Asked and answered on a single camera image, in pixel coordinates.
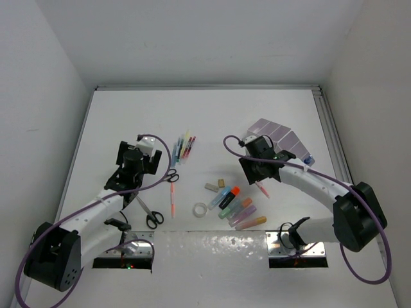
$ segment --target pink highlighter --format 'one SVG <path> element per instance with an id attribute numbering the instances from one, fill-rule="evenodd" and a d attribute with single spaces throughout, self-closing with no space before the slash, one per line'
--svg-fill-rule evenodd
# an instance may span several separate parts
<path id="1" fill-rule="evenodd" d="M 240 213 L 238 213 L 238 215 L 235 216 L 232 221 L 229 222 L 230 227 L 235 227 L 238 223 L 241 223 L 245 218 L 249 217 L 256 210 L 257 208 L 254 205 L 246 207 Z"/>

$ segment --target scissors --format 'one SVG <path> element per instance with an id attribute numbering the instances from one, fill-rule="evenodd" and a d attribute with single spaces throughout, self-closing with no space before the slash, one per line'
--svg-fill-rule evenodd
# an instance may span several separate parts
<path id="1" fill-rule="evenodd" d="M 140 203 L 143 210 L 147 213 L 146 224 L 148 228 L 154 230 L 158 227 L 158 225 L 164 223 L 164 216 L 160 212 L 156 212 L 154 210 L 150 211 L 150 209 L 147 207 L 144 201 L 140 199 L 140 197 L 136 196 L 136 199 Z"/>
<path id="2" fill-rule="evenodd" d="M 177 182 L 180 178 L 180 175 L 177 173 L 177 170 L 174 168 L 171 168 L 166 177 L 164 178 L 163 182 L 167 181 L 169 183 L 174 183 Z"/>

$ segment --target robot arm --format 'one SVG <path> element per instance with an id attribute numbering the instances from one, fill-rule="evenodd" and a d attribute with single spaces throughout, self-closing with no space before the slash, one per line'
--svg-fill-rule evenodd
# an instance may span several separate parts
<path id="1" fill-rule="evenodd" d="M 59 291 L 69 289 L 81 269 L 91 260 L 120 243 L 123 232 L 131 226 L 113 218 L 137 196 L 126 193 L 104 200 L 106 196 L 141 187 L 144 174 L 155 174 L 161 151 L 152 155 L 154 138 L 145 137 L 135 146 L 121 142 L 116 172 L 108 179 L 104 189 L 86 206 L 100 201 L 89 210 L 72 217 L 52 230 L 28 257 L 24 274 Z M 35 232 L 32 243 L 51 223 L 43 223 Z"/>
<path id="2" fill-rule="evenodd" d="M 263 136 L 247 137 L 240 145 L 246 147 L 247 156 L 292 162 L 304 169 L 284 164 L 255 162 L 240 158 L 240 164 L 249 184 L 265 178 L 292 185 L 321 202 L 333 214 L 332 218 L 302 218 L 288 229 L 284 242 L 294 248 L 314 242 L 337 242 L 353 252 L 359 252 L 371 239 L 378 235 L 376 224 L 360 202 L 344 187 L 313 173 L 306 172 L 306 166 L 288 151 L 275 153 Z M 346 184 L 353 188 L 370 206 L 383 228 L 387 220 L 372 188 L 366 183 Z"/>

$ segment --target white wall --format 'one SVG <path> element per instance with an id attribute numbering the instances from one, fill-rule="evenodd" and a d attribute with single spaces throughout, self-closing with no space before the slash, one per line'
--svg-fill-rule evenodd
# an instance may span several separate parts
<path id="1" fill-rule="evenodd" d="M 318 83 L 359 0 L 37 0 L 87 85 Z"/>
<path id="2" fill-rule="evenodd" d="M 400 307 L 410 307 L 411 2 L 368 0 L 326 85 L 355 181 L 385 211 Z"/>
<path id="3" fill-rule="evenodd" d="M 0 5 L 0 306 L 36 227 L 53 221 L 89 92 L 34 0 Z"/>

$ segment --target white table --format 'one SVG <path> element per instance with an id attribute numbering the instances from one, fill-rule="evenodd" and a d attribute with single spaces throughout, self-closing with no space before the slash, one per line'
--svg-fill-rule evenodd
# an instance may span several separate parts
<path id="1" fill-rule="evenodd" d="M 188 128 L 197 139 L 188 161 L 177 165 L 175 219 L 170 218 L 169 184 L 140 194 L 150 209 L 165 217 L 155 231 L 153 274 L 142 269 L 87 268 L 63 307 L 396 307 L 390 284 L 368 286 L 357 281 L 336 244 L 326 245 L 329 268 L 268 268 L 265 233 L 258 230 L 275 230 L 284 221 L 304 216 L 331 214 L 309 196 L 275 180 L 264 181 L 269 200 L 255 185 L 248 185 L 238 159 L 225 151 L 222 139 L 229 134 L 244 135 L 261 117 L 292 128 L 315 157 L 314 168 L 335 174 L 311 89 L 96 91 L 69 177 L 62 217 L 101 190 L 116 169 L 120 141 L 131 143 L 139 133 L 154 133 L 172 146 Z M 243 153 L 235 142 L 230 145 Z M 157 175 L 146 175 L 143 185 L 156 181 L 166 163 L 163 152 Z M 216 183 L 218 178 L 240 186 L 258 208 L 253 217 L 264 215 L 267 223 L 255 227 L 257 231 L 234 232 L 218 218 L 217 210 L 202 219 L 194 217 L 194 203 L 208 203 L 215 196 L 204 184 Z M 138 203 L 134 201 L 125 214 L 133 230 L 148 230 L 146 214 Z M 349 258 L 367 278 L 383 274 L 376 241 L 361 253 L 349 253 Z M 32 282 L 27 301 L 33 307 L 49 307 L 60 297 L 61 293 Z"/>

